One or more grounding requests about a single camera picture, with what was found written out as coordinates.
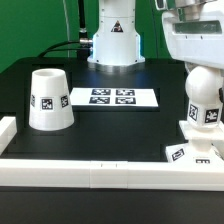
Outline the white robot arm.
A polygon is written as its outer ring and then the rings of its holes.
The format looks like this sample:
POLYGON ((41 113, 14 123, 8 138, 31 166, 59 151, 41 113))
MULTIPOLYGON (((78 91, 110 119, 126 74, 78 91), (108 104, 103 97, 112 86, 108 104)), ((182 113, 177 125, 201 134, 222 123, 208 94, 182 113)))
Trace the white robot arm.
MULTIPOLYGON (((172 58, 224 71, 224 0, 155 0, 172 58)), ((99 28, 88 62, 111 70, 145 61, 135 0, 99 0, 99 28)))

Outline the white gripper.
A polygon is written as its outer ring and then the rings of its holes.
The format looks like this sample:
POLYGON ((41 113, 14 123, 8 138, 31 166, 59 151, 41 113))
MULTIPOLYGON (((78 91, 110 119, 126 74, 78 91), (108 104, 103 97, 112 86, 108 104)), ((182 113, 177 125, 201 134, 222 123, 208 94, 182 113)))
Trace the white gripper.
MULTIPOLYGON (((199 18, 181 21, 177 10, 162 13, 162 26, 173 59, 224 69, 224 7, 199 7, 199 18)), ((224 103, 223 88, 219 88, 224 103)))

